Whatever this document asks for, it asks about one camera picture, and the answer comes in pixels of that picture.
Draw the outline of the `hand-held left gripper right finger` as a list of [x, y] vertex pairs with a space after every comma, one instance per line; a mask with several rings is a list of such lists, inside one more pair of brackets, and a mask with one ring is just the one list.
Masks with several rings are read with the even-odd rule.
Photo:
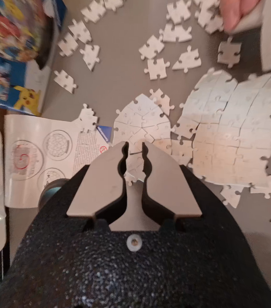
[[149, 142], [142, 143], [142, 157], [144, 213], [151, 219], [201, 217], [202, 211], [176, 160]]

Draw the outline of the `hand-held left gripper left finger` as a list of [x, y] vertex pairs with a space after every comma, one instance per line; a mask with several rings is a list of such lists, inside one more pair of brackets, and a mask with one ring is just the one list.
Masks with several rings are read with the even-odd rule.
[[69, 217], [118, 219], [125, 213], [128, 148], [128, 142], [119, 142], [92, 161], [67, 210]]

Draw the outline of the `partly built puzzle ball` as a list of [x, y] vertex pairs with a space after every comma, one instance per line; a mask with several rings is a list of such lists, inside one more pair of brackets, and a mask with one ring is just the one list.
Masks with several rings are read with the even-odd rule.
[[154, 143], [200, 179], [217, 185], [262, 187], [271, 156], [271, 73], [252, 74], [238, 83], [226, 71], [211, 68], [180, 104], [171, 125], [154, 100], [140, 94], [114, 121], [112, 145], [129, 143], [137, 156], [127, 167], [129, 181], [140, 175], [143, 141]]

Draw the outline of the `black round ball stand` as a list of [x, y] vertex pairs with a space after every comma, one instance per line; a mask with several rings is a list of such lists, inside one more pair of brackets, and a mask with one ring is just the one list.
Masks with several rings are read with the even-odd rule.
[[41, 192], [39, 201], [38, 201], [38, 212], [45, 206], [45, 204], [56, 194], [63, 185], [65, 185], [69, 179], [56, 179], [45, 185], [43, 191]]

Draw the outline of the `blue puzzle box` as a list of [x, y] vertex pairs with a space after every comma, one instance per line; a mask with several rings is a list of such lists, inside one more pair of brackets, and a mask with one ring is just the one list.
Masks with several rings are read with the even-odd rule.
[[0, 107], [41, 116], [66, 6], [0, 0]]

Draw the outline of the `person's right hand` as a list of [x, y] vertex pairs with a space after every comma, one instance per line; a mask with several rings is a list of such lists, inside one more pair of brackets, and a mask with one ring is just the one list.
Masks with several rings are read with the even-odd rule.
[[249, 14], [259, 2], [260, 0], [220, 0], [224, 31], [230, 33], [234, 30], [241, 18]]

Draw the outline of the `white instruction leaflet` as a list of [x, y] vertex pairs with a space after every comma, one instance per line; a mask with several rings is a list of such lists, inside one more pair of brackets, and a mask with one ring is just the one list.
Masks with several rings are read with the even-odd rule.
[[5, 116], [5, 205], [37, 208], [45, 187], [70, 179], [108, 149], [112, 128], [80, 131], [73, 122]]

